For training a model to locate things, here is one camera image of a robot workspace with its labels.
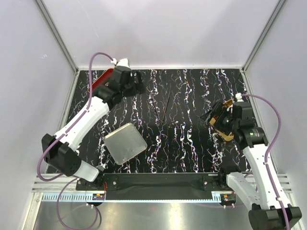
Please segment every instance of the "ruler scale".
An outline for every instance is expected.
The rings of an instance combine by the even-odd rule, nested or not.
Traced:
[[[42,201],[56,202],[59,193],[44,193]],[[63,193],[60,202],[88,202],[88,203],[221,203],[219,193],[212,193],[212,199],[194,199],[194,200],[105,200],[104,193]]]

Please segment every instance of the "gray wall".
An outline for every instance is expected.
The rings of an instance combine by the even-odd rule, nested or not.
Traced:
[[[242,66],[278,0],[43,0],[78,67]],[[98,57],[94,67],[111,66]]]
[[[273,147],[279,172],[287,173],[295,200],[307,225],[307,2],[290,0],[247,70],[255,94],[278,108],[283,124]],[[265,130],[272,140],[277,128],[274,112],[258,103]]]
[[[1,0],[0,21],[0,229],[16,230],[73,73],[34,1]]]

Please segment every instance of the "white veins pattern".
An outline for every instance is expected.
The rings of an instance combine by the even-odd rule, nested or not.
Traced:
[[[94,80],[102,73],[93,71]],[[123,98],[95,124],[77,149],[82,160],[103,165],[107,173],[217,172],[222,163],[235,163],[242,171],[250,170],[238,145],[223,141],[199,119],[217,100],[227,101],[237,92],[246,92],[239,69],[146,69],[141,73],[146,93]],[[68,122],[88,100],[87,77],[88,71],[81,71]],[[103,137],[129,122],[138,129],[148,148],[117,165]],[[56,170],[50,167],[48,172]]]

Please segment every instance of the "metal floor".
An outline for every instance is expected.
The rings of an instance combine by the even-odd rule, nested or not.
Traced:
[[[66,216],[80,203],[60,203]],[[218,204],[104,203],[100,205],[102,221],[93,230],[250,230],[245,206],[224,209]],[[58,222],[55,202],[41,203],[35,230],[64,230]],[[91,225],[95,211],[82,207],[64,218],[71,228]]]

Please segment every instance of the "metal frame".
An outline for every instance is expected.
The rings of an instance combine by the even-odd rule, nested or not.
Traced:
[[[66,58],[66,60],[68,61],[68,64],[70,65],[72,71],[74,73],[76,73],[78,71],[78,67],[77,65],[75,64],[74,60],[72,59],[68,49],[66,48],[64,42],[63,42],[63,39],[61,38],[43,0],[34,0],[35,4],[37,5],[38,7],[38,10],[41,12],[47,26],[49,27],[53,37],[55,38],[56,42],[58,43],[59,45],[59,48],[60,50],[62,51],[64,57]]]
[[[246,87],[247,92],[253,94],[253,89],[252,89],[252,87],[251,87],[251,85],[250,85],[250,82],[249,82],[249,79],[248,79],[248,77],[247,77],[246,72],[243,71],[243,70],[241,70],[240,72],[241,72],[241,75],[242,75],[242,77],[243,77],[243,81],[244,81],[244,83],[245,83],[245,87]],[[257,104],[256,101],[257,101],[257,99],[254,98],[254,97],[250,97],[250,98],[249,98],[249,102],[251,103],[251,105],[252,105],[252,107],[253,107],[253,112],[254,112],[254,115],[255,115],[257,124],[258,124],[260,127],[263,128],[263,130],[264,130],[266,136],[268,136],[268,135],[267,135],[267,132],[266,132],[266,130],[265,130],[265,126],[264,126],[263,120],[262,120],[262,118],[261,118],[261,116],[260,116],[259,107],[258,107],[258,104]],[[275,158],[274,158],[274,156],[276,156],[276,154],[274,154],[274,150],[271,150],[271,151],[270,151],[270,155],[271,155],[271,158],[272,158],[272,163],[273,163],[274,169],[275,169],[275,170],[277,171],[277,173],[278,173],[277,164],[276,164],[276,161],[275,161]]]
[[[272,14],[270,15],[269,20],[267,21],[266,25],[264,26],[254,48],[252,49],[248,59],[246,60],[245,64],[243,65],[242,69],[244,71],[247,71],[247,69],[249,68],[252,60],[254,59],[256,53],[258,52],[260,46],[262,45],[265,37],[267,36],[268,32],[271,30],[274,22],[276,21],[279,13],[281,12],[281,10],[283,9],[284,5],[286,4],[288,0],[279,0],[278,3],[276,4]]]
[[[145,66],[145,67],[138,67],[138,66],[133,66],[130,65],[130,67],[132,69],[135,70],[142,70],[142,69],[242,69],[242,67],[233,67],[233,66],[209,66],[209,67],[205,67],[204,66]],[[107,70],[109,68],[112,68],[112,66],[110,67],[92,67],[92,70]],[[78,69],[79,71],[82,70],[88,70],[87,67],[80,67]]]
[[[80,71],[77,71],[74,74],[73,80],[71,81],[71,85],[70,85],[70,88],[69,88],[69,91],[68,91],[68,94],[67,94],[67,97],[66,97],[66,100],[65,100],[64,108],[63,108],[63,111],[62,111],[61,119],[60,119],[57,130],[60,130],[61,128],[63,128],[66,125],[68,112],[69,112],[69,109],[70,109],[70,106],[71,106],[73,94],[75,93],[79,74],[80,74]]]
[[[217,175],[217,173],[207,173],[207,174],[211,176]],[[55,175],[56,174],[43,174],[43,177],[51,178]],[[293,195],[292,195],[292,191],[291,191],[287,176],[285,174],[278,174],[278,179],[282,185],[282,188],[288,195],[291,203],[295,206],[295,202],[293,200]],[[22,230],[33,230],[35,221],[36,221],[36,217],[38,215],[39,207],[43,200],[44,193],[59,193],[62,190],[63,186],[67,184],[68,182],[70,182],[71,180],[72,180],[71,177],[61,176],[52,182],[46,183],[46,182],[41,181],[39,178],[36,178],[33,189],[32,189],[33,195],[32,195],[31,205],[29,206]],[[256,182],[252,175],[248,176],[246,180],[252,187],[254,188],[256,187]],[[65,191],[69,193],[82,192],[82,191],[76,191],[75,189],[76,185],[77,185],[77,182],[71,183]],[[101,191],[91,191],[91,193],[102,193],[102,192]],[[303,229],[302,226],[303,226],[302,222],[300,221],[299,224],[297,224],[295,226],[296,228],[294,229],[302,230]]]

